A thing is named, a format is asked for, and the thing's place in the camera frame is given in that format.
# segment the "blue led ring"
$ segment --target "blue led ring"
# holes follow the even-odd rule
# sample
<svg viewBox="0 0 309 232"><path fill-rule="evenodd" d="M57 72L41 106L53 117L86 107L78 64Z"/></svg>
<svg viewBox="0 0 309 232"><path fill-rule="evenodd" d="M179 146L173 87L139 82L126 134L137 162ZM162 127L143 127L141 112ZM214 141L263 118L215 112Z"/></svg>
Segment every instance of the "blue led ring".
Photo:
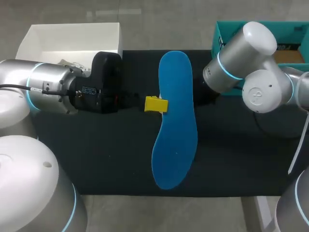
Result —
<svg viewBox="0 0 309 232"><path fill-rule="evenodd" d="M303 209L300 207L299 199L298 199L298 196L297 196L297 185L298 185L298 181L299 181L301 175L299 175L299 177L298 177L298 179L297 179L297 181L296 181L296 184L295 184L295 199L296 199L296 204L297 204L298 210L299 210L301 216L303 217L303 220L304 220L304 221L307 223L307 225L309 226L309 221L308 221L306 215L304 214Z"/></svg>
<svg viewBox="0 0 309 232"><path fill-rule="evenodd" d="M30 78L31 78L32 73L33 73L34 70L35 70L37 67L39 67L41 64L45 64L45 63L37 63L36 65L34 65L33 69L30 71L30 74L29 74L29 76L28 76L27 83L26 83L26 86L27 86L27 87L29 86L29 81L30 81ZM27 96L27 100L28 100L29 104L30 104L33 108L35 108L36 110L40 110L40 109L38 109L37 107L35 107L35 105L34 105L33 102L31 101L30 96L29 96L29 90L26 90L26 96Z"/></svg>
<svg viewBox="0 0 309 232"><path fill-rule="evenodd" d="M61 232L65 232L67 230L67 228L69 227L69 225L70 225L70 223L73 219L75 209L76 209L76 190L75 190L74 184L72 184L72 186L73 186L73 189L74 189L74 207L73 207L70 219L68 220L66 226L63 228L63 230Z"/></svg>
<svg viewBox="0 0 309 232"><path fill-rule="evenodd" d="M223 65L222 65L222 63L221 63L221 61L220 61L220 59L219 59L219 52L218 52L217 58L218 58L218 63L219 63L219 65L220 65L221 69L222 69L228 76L230 76L230 77L232 77L233 79L238 80L238 81L243 80L243 78L238 78L238 77L235 77L234 75L230 74L230 73L223 67Z"/></svg>
<svg viewBox="0 0 309 232"><path fill-rule="evenodd" d="M284 73L284 74L290 79L290 82L291 82L291 84L292 84L292 95L291 95L290 99L289 99L288 102L287 102L287 103L289 103L290 100L292 99L293 95L294 95L294 85L293 85L293 82L292 82L290 76L289 76L288 74L286 74L286 73Z"/></svg>

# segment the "teal cardboard box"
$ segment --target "teal cardboard box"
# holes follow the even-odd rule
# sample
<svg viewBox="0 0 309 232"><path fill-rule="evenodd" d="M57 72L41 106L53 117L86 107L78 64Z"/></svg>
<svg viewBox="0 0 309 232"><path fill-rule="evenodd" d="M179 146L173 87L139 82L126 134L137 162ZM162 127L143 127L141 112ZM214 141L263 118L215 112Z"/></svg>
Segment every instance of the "teal cardboard box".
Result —
<svg viewBox="0 0 309 232"><path fill-rule="evenodd" d="M246 24L245 21L218 21L212 41L211 55L216 57L218 52L227 44L232 37ZM260 22L265 25L277 40L277 51L275 60L278 56L286 56L288 59L279 59L280 67L292 67L301 71L309 71L309 22ZM289 59L294 53L301 59L300 62L290 62ZM241 95L239 90L232 90L227 95Z"/></svg>

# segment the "teal box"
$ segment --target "teal box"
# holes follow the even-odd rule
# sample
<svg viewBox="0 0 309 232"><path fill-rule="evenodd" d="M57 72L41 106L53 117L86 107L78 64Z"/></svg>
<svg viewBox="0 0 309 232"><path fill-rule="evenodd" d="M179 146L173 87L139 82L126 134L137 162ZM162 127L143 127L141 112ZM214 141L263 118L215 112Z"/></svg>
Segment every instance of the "teal box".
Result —
<svg viewBox="0 0 309 232"><path fill-rule="evenodd" d="M227 44L232 37L246 24L246 21L218 21L216 23L211 55L216 57L218 52ZM309 71L309 22L260 22L266 26L277 40L277 50L298 50L305 63L282 63L280 67L292 67L304 72ZM225 95L241 95L237 89Z"/></svg>

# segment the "black cable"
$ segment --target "black cable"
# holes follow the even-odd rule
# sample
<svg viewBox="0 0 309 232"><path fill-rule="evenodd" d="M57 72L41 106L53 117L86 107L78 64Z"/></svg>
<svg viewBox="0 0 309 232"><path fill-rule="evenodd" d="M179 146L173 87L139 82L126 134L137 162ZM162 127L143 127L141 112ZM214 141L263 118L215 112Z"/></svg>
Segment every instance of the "black cable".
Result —
<svg viewBox="0 0 309 232"><path fill-rule="evenodd" d="M256 113L253 112L253 118L254 118L254 121L255 121L255 124L256 126L258 127L258 129L265 135L269 136L269 137L272 137L274 139L279 139L279 140L286 140L286 141L291 141L291 140L299 140L300 139L300 136L295 136L295 137L281 137L281 136L278 136L274 133L270 133L270 132L267 132L266 130L264 130L258 120L257 120L257 117L256 117Z"/></svg>
<svg viewBox="0 0 309 232"><path fill-rule="evenodd" d="M18 89L24 89L24 90L31 91L31 87L21 86L21 85L12 85L12 84L3 84L3 85L0 85L0 88L18 88ZM61 97L75 96L75 93L73 91L69 91L69 90L64 90L64 91L59 91L59 92L42 90L42 94L59 95Z"/></svg>
<svg viewBox="0 0 309 232"><path fill-rule="evenodd" d="M30 87L28 86L20 86L20 85L12 85L12 84L3 84L0 85L0 88L19 88L19 89L24 89L24 90L31 90Z"/></svg>

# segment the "screw hole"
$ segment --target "screw hole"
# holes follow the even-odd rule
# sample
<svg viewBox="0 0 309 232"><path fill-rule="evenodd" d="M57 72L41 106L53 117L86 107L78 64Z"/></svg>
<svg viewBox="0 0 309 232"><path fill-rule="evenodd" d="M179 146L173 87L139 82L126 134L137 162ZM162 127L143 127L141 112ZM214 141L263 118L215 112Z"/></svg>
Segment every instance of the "screw hole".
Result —
<svg viewBox="0 0 309 232"><path fill-rule="evenodd" d="M52 164L50 162L46 161L46 162L43 163L43 166L46 167L46 168L51 168Z"/></svg>

